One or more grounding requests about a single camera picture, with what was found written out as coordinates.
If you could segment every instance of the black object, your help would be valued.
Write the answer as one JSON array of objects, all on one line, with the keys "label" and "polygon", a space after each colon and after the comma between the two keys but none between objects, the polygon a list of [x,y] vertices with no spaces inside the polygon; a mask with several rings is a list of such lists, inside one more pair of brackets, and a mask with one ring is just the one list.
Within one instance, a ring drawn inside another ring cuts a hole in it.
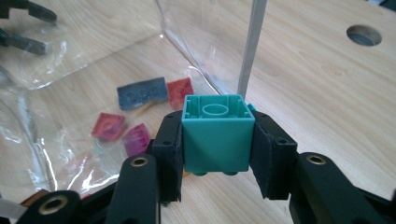
[{"label": "black object", "polygon": [[[250,167],[263,198],[287,200],[291,195],[294,223],[396,223],[396,191],[388,201],[355,188],[329,158],[312,152],[298,154],[297,143],[269,116],[253,115]],[[180,111],[163,119],[156,139],[148,145],[153,156],[127,159],[117,184],[82,201],[71,191],[53,192],[34,203],[18,223],[159,223],[159,204],[181,197],[180,120]],[[43,218],[37,207],[59,194],[70,195],[71,204],[59,214],[48,215],[50,220]]]},{"label": "black object", "polygon": [[[11,8],[27,9],[30,16],[42,21],[55,23],[57,20],[53,11],[28,0],[2,0],[0,2],[0,19],[9,19]],[[0,45],[3,47],[13,46],[37,55],[47,53],[47,44],[21,35],[9,35],[2,29],[0,29]]]}]

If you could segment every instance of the building block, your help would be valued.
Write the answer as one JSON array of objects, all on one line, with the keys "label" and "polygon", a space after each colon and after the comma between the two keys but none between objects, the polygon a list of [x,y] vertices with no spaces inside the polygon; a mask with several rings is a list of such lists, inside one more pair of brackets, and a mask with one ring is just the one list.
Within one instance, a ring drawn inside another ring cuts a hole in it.
[{"label": "building block", "polygon": [[248,170],[255,119],[240,95],[188,95],[181,122],[186,172]]},{"label": "building block", "polygon": [[166,84],[166,89],[168,90],[169,104],[174,110],[183,109],[186,95],[194,94],[189,77],[168,82]]},{"label": "building block", "polygon": [[125,145],[126,154],[132,157],[146,152],[149,145],[149,130],[144,123],[133,127],[125,136],[122,143]]},{"label": "building block", "polygon": [[166,101],[168,94],[164,77],[118,87],[121,110],[136,108],[151,101]]},{"label": "building block", "polygon": [[91,135],[102,140],[116,140],[126,129],[126,125],[123,123],[124,119],[125,117],[122,115],[101,113]]}]

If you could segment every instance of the teal block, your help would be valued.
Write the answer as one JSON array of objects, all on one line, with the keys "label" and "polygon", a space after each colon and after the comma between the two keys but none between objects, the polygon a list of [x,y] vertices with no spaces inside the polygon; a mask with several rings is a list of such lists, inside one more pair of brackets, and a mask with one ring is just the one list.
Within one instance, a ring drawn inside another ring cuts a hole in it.
[{"label": "teal block", "polygon": [[240,95],[187,95],[181,122],[187,172],[248,170],[255,119]]}]

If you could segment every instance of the black clamp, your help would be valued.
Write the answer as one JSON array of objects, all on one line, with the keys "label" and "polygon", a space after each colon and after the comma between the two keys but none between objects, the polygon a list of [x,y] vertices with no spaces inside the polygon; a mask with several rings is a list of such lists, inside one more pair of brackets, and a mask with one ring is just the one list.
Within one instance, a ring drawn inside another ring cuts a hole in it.
[{"label": "black clamp", "polygon": [[[9,19],[11,8],[27,9],[30,16],[42,21],[55,23],[57,20],[53,11],[28,0],[3,0],[0,3],[0,19]],[[0,29],[0,45],[3,47],[13,46],[37,55],[46,54],[48,49],[45,43],[21,35],[9,35],[2,29]]]}]

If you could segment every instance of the clear plastic container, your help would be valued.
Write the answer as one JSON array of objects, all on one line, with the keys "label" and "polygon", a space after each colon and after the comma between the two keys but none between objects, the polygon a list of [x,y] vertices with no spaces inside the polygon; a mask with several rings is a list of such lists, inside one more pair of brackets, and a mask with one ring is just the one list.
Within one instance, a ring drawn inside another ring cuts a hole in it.
[{"label": "clear plastic container", "polygon": [[36,0],[55,24],[11,9],[0,28],[47,45],[45,55],[0,48],[0,193],[91,194],[117,180],[121,140],[91,136],[101,112],[145,123],[155,137],[167,102],[121,110],[117,87],[191,79],[195,94],[245,95],[266,1]]}]

